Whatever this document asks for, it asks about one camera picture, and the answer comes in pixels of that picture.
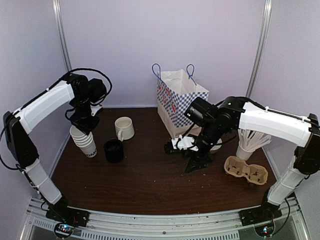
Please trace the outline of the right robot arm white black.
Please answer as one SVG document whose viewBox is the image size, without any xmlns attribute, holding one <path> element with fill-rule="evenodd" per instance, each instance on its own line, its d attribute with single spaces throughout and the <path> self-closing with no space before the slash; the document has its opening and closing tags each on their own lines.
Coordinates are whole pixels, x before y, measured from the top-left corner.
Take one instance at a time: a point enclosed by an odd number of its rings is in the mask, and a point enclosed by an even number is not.
<svg viewBox="0 0 320 240">
<path fill-rule="evenodd" d="M 219 138 L 232 130 L 256 131 L 296 144 L 288 169 L 265 193 L 256 210 L 261 221 L 268 220 L 303 179 L 320 169 L 320 126 L 315 114 L 295 116 L 267 109 L 247 97 L 229 96 L 217 105 L 197 97 L 184 115 L 202 128 L 194 141 L 198 148 L 195 161 L 208 154 Z"/>
</svg>

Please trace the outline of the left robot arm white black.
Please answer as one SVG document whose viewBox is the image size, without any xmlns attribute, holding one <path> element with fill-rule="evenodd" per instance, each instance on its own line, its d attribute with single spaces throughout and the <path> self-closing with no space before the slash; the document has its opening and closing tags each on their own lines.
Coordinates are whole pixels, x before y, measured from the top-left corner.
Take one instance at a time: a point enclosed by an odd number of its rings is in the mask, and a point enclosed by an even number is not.
<svg viewBox="0 0 320 240">
<path fill-rule="evenodd" d="M 29 134 L 42 120 L 68 103 L 73 114 L 66 119 L 71 123 L 74 143 L 87 157 L 96 155 L 93 130 L 100 121 L 97 113 L 102 109 L 101 104 L 112 88 L 107 88 L 101 79 L 89 80 L 86 76 L 77 74 L 77 71 L 76 68 L 68 71 L 52 86 L 14 112 L 6 112 L 1 131 L 5 135 L 8 149 L 17 161 L 15 170 L 26 176 L 61 222 L 69 221 L 72 211 L 67 199 L 42 167 L 37 148 Z"/>
</svg>

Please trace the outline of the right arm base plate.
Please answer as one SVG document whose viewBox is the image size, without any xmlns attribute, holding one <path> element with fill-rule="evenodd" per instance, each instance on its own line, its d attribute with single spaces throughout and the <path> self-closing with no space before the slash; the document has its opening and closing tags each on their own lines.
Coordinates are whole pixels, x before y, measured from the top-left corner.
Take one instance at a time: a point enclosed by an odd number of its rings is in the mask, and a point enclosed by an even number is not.
<svg viewBox="0 0 320 240">
<path fill-rule="evenodd" d="M 280 210 L 271 212 L 270 210 L 262 209 L 260 206 L 239 211 L 239 217 L 243 227 L 268 222 L 281 216 L 282 212 Z"/>
</svg>

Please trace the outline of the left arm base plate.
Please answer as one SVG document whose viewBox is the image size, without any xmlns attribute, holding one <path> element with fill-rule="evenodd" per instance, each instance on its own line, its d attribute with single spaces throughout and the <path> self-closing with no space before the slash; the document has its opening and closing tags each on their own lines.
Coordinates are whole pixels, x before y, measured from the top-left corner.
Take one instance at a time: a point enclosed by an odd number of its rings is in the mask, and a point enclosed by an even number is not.
<svg viewBox="0 0 320 240">
<path fill-rule="evenodd" d="M 53 210 L 49 210 L 46 212 L 45 216 L 48 219 L 67 223 L 68 225 L 75 227 L 86 227 L 90 213 L 85 210 L 67 208 L 67 213 L 65 215 L 55 213 Z"/>
</svg>

